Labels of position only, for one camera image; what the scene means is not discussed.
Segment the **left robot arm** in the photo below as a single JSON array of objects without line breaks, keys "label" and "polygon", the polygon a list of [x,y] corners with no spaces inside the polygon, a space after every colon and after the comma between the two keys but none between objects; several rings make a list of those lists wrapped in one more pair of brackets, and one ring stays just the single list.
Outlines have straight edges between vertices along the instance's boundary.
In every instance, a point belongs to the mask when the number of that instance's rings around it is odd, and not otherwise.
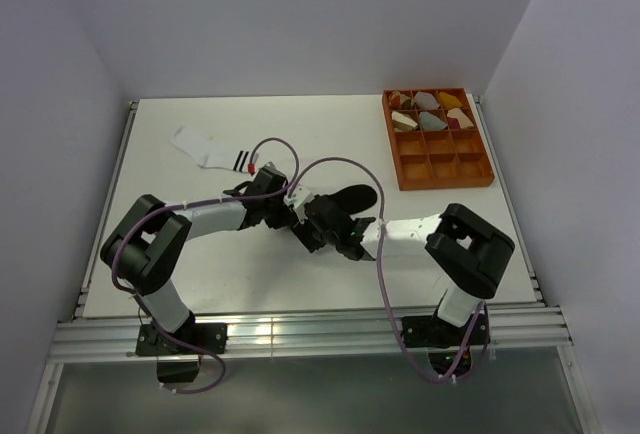
[{"label": "left robot arm", "polygon": [[287,184],[286,176],[267,164],[221,198],[190,208],[171,208],[153,195],[143,195],[104,241],[100,259],[111,269],[112,282],[134,296],[170,352],[202,353],[207,343],[204,328],[196,325],[171,280],[186,242],[262,222],[277,226]]}]

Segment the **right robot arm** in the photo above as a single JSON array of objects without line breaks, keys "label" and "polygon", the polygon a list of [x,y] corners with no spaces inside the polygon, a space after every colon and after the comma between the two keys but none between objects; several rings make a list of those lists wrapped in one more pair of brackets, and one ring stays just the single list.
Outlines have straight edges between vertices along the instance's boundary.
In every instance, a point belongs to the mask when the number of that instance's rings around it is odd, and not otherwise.
[{"label": "right robot arm", "polygon": [[329,244],[352,261],[425,256],[437,265],[448,285],[432,324],[446,344],[457,342],[479,303],[495,296],[515,251],[507,234],[459,203],[440,214],[390,221],[353,217],[328,195],[292,200],[290,207],[310,230],[311,250]]}]

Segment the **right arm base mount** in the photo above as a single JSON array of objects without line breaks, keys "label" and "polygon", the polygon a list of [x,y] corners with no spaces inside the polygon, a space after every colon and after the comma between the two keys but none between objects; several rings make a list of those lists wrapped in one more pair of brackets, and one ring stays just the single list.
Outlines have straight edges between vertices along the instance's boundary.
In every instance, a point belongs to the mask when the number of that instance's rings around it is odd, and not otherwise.
[{"label": "right arm base mount", "polygon": [[471,326],[471,319],[462,327],[455,327],[435,314],[405,316],[401,318],[401,326],[401,337],[407,348],[448,349],[460,345]]}]

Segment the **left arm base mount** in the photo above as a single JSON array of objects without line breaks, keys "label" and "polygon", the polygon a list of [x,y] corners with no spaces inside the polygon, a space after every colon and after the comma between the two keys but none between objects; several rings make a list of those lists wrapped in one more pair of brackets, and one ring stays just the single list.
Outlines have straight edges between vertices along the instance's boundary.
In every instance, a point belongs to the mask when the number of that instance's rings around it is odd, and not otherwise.
[{"label": "left arm base mount", "polygon": [[223,354],[227,341],[225,323],[196,323],[178,332],[170,333],[171,339],[153,324],[143,324],[138,333],[135,355],[139,357],[163,357],[201,354],[207,351]]}]

